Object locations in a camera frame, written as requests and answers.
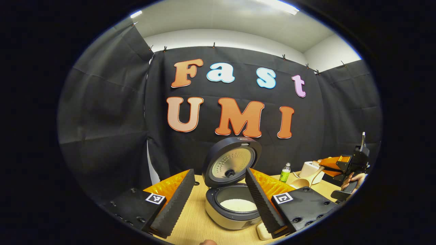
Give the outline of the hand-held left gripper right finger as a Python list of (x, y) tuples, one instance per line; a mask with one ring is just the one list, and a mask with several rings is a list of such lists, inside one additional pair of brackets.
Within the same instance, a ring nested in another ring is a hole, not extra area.
[(338, 204), (308, 186), (293, 188), (249, 168), (245, 182), (272, 238), (305, 229), (338, 209)]

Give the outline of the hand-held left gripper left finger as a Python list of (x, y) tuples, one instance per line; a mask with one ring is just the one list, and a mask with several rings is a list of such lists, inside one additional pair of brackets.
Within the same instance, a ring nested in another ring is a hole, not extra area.
[(142, 170), (115, 175), (98, 188), (98, 204), (135, 229), (165, 239), (171, 235), (194, 183), (193, 169), (155, 184)]

